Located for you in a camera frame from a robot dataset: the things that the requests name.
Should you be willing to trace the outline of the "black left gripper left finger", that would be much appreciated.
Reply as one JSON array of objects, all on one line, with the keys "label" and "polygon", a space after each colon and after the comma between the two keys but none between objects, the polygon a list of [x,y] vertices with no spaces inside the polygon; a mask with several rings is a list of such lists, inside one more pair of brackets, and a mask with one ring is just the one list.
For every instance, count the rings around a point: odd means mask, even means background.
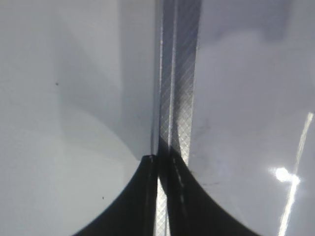
[{"label": "black left gripper left finger", "polygon": [[155,227],[158,160],[143,156],[128,185],[77,236],[152,236]]}]

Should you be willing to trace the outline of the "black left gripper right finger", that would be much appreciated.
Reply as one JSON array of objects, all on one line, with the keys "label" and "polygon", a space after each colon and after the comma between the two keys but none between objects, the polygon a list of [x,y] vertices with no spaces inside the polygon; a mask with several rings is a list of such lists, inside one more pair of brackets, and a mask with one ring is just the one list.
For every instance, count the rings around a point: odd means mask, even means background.
[{"label": "black left gripper right finger", "polygon": [[193,177],[180,154],[158,141],[159,177],[167,196],[172,236],[247,236],[249,230],[224,211]]}]

